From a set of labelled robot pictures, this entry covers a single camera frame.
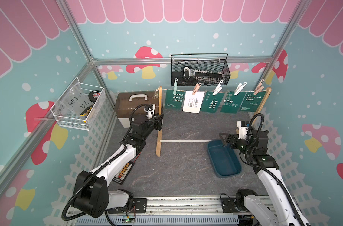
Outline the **wooden postcard rack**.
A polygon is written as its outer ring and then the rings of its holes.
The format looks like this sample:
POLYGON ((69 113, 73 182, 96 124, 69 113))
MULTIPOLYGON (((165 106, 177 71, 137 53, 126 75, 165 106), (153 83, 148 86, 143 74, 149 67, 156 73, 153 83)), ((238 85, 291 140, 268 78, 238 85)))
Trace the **wooden postcard rack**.
MULTIPOLYGON (((264 97, 262 98, 262 101, 258 107, 258 109, 255 111, 255 115, 257 115, 258 113, 260 113, 262 111, 262 108, 264 107, 269 95, 271 94, 272 92, 272 88, 271 87, 268 87, 266 90, 265 90, 265 95, 264 97)), ((162 112, 162 93, 163 93, 163 88, 162 86, 160 86, 156 91, 155 91, 158 97, 158 103, 159 103, 159 108, 158 108, 158 113, 161 115, 161 112, 162 112)), ((155 150, 155 154, 156 156, 160 157, 161 156, 161 144, 162 144, 162 129, 161 129, 161 125, 162 125, 162 119, 159 120, 159 127, 160 127, 160 130, 158 131, 158 134, 157 134, 157 142, 156 142, 156 150, 155 150)))

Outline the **white postcard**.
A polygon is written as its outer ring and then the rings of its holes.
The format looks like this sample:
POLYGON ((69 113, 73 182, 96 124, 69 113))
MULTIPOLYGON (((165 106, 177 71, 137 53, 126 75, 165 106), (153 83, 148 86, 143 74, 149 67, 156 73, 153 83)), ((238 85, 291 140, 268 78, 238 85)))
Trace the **white postcard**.
POLYGON ((195 94, 193 94, 192 91, 186 91, 182 111, 198 114, 200 112, 203 99, 204 92, 202 91, 197 91, 195 94))

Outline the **mint green clothespin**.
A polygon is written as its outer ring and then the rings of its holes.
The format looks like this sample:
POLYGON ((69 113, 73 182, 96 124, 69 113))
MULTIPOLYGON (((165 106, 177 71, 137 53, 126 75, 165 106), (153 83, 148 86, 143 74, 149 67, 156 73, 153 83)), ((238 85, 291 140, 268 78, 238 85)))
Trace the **mint green clothespin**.
POLYGON ((178 86, 178 78, 174 79, 174 86, 173 86, 173 95, 176 96, 177 95, 177 86, 178 86))

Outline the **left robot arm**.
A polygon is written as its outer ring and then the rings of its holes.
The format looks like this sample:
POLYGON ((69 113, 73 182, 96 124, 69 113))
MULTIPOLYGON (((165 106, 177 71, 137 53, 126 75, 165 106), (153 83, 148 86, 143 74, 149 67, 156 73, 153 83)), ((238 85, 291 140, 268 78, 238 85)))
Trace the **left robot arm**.
POLYGON ((98 218, 108 210, 118 209, 126 215, 134 209, 133 193, 108 187, 126 164, 137 157, 146 145, 148 136, 162 129, 162 113, 155 114, 155 104, 141 104, 130 114, 130 127, 120 141, 120 147, 101 165, 78 174, 73 194, 65 205, 61 218, 71 221, 84 215, 98 218))

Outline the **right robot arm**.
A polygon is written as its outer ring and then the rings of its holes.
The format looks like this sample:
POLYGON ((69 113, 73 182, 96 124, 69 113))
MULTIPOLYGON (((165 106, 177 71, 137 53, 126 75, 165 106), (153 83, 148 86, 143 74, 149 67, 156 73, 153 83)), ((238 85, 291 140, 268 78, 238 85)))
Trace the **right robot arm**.
POLYGON ((241 161, 252 167, 272 202, 272 212, 252 189, 239 189, 236 208, 249 211, 261 226, 308 226, 310 222, 294 202, 282 179, 279 166, 267 153, 268 131, 263 131, 264 115, 255 114, 250 121, 237 123, 238 133, 220 133, 224 146, 239 151, 241 161))

